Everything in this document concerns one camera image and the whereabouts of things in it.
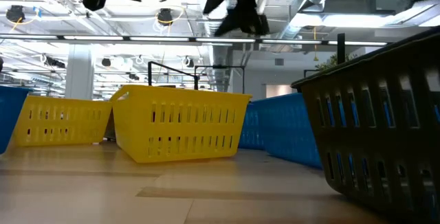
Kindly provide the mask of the white building pillar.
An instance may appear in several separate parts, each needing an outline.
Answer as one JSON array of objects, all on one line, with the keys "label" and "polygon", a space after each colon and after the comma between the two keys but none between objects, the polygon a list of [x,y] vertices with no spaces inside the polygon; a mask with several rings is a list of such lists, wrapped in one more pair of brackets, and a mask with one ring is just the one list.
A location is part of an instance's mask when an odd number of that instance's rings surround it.
[{"label": "white building pillar", "polygon": [[69,46],[65,97],[92,100],[96,57],[90,45]]}]

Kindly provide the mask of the long ceiling light strip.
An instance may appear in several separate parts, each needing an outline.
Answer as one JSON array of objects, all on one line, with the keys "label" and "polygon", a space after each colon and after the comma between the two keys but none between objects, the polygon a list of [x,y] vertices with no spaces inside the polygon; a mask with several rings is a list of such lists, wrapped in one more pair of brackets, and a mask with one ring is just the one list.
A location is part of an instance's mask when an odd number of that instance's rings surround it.
[{"label": "long ceiling light strip", "polygon": [[32,41],[87,41],[88,43],[257,43],[277,45],[337,45],[337,41],[284,40],[267,38],[219,38],[219,37],[182,37],[182,36],[81,36],[81,35],[44,35],[44,34],[0,34],[5,40]]}]

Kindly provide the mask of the black vertical post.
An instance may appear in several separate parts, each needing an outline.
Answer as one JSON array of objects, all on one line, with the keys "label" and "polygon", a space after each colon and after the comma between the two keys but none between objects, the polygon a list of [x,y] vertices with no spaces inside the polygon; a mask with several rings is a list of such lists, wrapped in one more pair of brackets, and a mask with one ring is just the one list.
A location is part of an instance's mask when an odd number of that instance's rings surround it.
[{"label": "black vertical post", "polygon": [[345,33],[339,33],[337,36],[337,64],[340,65],[345,59]]}]

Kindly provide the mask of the yellow plastic slotted basket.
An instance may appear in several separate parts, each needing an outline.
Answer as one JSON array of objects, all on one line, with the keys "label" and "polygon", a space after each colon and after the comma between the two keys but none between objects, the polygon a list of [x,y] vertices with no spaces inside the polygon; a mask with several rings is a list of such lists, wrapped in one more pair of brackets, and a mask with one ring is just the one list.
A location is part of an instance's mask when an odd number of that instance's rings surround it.
[{"label": "yellow plastic slotted basket", "polygon": [[140,164],[232,157],[250,98],[125,85],[111,98],[116,143]]},{"label": "yellow plastic slotted basket", "polygon": [[111,109],[107,101],[28,96],[12,140],[17,146],[100,143]]}]

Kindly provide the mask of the blue plastic slotted basket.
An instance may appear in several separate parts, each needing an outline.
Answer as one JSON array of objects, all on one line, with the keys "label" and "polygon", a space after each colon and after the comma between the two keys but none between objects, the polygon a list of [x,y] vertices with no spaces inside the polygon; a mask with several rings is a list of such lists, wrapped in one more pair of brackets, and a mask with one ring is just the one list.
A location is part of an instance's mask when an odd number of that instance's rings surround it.
[{"label": "blue plastic slotted basket", "polygon": [[21,109],[31,89],[0,86],[0,155],[12,137]]},{"label": "blue plastic slotted basket", "polygon": [[258,131],[272,156],[322,168],[303,95],[291,93],[253,102]]},{"label": "blue plastic slotted basket", "polygon": [[239,140],[239,148],[264,150],[264,141],[260,136],[259,115],[256,105],[249,103]]}]

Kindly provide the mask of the black ceiling-mounted device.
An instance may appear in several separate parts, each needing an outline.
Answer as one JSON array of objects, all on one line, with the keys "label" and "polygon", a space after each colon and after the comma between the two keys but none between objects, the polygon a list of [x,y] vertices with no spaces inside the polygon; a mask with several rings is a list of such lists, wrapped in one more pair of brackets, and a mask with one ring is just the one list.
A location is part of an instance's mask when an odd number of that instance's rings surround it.
[{"label": "black ceiling-mounted device", "polygon": [[161,8],[157,14],[157,21],[160,25],[170,26],[173,24],[173,16],[170,8]]},{"label": "black ceiling-mounted device", "polygon": [[6,11],[6,19],[13,23],[22,23],[25,20],[25,14],[23,12],[22,5],[11,5]]}]

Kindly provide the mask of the potted green plant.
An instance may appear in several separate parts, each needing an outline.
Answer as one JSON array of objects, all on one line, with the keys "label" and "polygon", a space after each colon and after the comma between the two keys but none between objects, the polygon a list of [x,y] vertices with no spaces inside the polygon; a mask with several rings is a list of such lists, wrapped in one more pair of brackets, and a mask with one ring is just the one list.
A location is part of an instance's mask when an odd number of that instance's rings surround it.
[{"label": "potted green plant", "polygon": [[[357,56],[358,56],[357,54],[346,54],[345,57],[344,57],[344,62],[348,62],[350,60],[353,60]],[[338,55],[334,54],[328,60],[326,60],[325,62],[317,64],[315,66],[315,68],[318,71],[324,71],[324,70],[333,68],[333,67],[335,67],[337,65],[338,65]]]}]

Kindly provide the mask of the black plastic slotted basket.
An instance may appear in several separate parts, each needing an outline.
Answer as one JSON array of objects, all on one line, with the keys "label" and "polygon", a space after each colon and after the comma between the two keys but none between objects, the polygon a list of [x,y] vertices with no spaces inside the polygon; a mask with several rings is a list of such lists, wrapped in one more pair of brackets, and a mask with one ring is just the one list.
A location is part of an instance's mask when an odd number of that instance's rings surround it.
[{"label": "black plastic slotted basket", "polygon": [[292,86],[334,190],[402,223],[440,224],[440,26]]},{"label": "black plastic slotted basket", "polygon": [[113,111],[110,112],[110,116],[107,122],[107,127],[105,130],[104,138],[107,140],[113,140],[116,141],[116,130],[115,130],[115,124],[114,124],[114,116]]}]

